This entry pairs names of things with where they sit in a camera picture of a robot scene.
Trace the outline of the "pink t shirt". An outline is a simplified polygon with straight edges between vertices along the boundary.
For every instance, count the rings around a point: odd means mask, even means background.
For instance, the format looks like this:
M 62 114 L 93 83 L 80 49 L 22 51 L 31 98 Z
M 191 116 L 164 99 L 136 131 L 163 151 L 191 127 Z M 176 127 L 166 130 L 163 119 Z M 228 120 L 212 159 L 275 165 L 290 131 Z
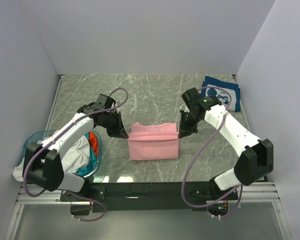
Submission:
M 131 125 L 128 134 L 129 157 L 132 161 L 173 160 L 179 157 L 177 124 Z

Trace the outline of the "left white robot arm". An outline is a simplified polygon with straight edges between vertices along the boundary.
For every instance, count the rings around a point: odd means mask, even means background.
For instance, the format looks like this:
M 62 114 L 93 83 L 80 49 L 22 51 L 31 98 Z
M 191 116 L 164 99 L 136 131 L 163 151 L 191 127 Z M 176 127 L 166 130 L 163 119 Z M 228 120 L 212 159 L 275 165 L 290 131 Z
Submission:
M 62 158 L 69 149 L 95 127 L 102 127 L 111 138 L 128 139 L 120 105 L 111 96 L 100 94 L 95 102 L 80 107 L 72 119 L 57 133 L 39 144 L 30 143 L 25 150 L 23 185 L 35 184 L 45 191 L 72 191 L 78 201 L 86 200 L 90 188 L 85 179 L 65 172 Z

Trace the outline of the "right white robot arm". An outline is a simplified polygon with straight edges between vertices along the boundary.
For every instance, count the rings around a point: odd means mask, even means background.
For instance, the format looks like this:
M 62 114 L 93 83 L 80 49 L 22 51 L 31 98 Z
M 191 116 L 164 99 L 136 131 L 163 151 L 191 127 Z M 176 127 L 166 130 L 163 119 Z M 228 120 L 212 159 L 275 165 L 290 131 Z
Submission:
M 232 169 L 211 179 L 209 193 L 212 198 L 220 200 L 228 189 L 238 185 L 249 186 L 273 171 L 273 143 L 247 130 L 216 96 L 202 96 L 193 87 L 181 97 L 188 110 L 180 112 L 178 138 L 197 133 L 198 123 L 205 121 L 229 142 L 238 156 Z

